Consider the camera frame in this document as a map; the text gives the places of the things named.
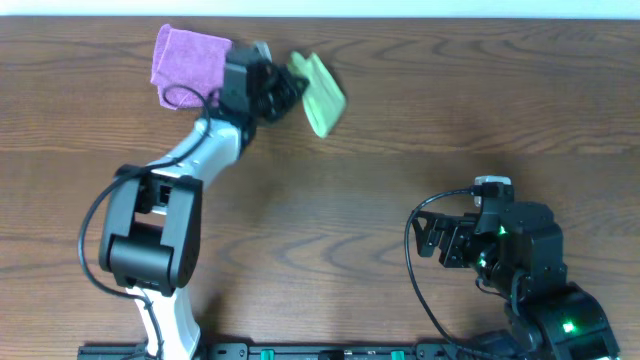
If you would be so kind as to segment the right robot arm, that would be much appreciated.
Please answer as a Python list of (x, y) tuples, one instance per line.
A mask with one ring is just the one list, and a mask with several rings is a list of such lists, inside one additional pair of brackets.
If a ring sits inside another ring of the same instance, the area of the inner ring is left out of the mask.
[(409, 222), (421, 257), (470, 268), (505, 301), (522, 359), (616, 359), (620, 348), (599, 302), (568, 281), (564, 237), (541, 203), (485, 200), (478, 213), (418, 211)]

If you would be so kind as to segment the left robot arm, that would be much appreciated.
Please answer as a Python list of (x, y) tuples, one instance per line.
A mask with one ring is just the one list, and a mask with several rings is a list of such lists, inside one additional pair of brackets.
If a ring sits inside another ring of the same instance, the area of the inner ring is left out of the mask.
[(287, 65), (259, 60), (228, 64), (218, 95), (199, 95), (191, 132), (162, 158), (124, 165), (100, 195), (108, 203), (99, 265), (113, 275), (115, 294), (138, 306), (146, 359), (191, 359), (201, 329), (187, 288), (200, 253), (203, 194), (236, 163), (260, 121), (289, 112), (310, 79)]

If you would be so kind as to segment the green microfiber cloth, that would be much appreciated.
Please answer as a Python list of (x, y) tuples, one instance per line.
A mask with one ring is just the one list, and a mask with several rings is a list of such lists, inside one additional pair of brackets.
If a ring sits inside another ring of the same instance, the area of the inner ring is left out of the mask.
[(346, 110), (346, 96), (316, 53), (304, 57), (292, 52), (288, 68), (308, 81), (302, 96), (305, 114), (314, 133), (320, 138), (328, 137)]

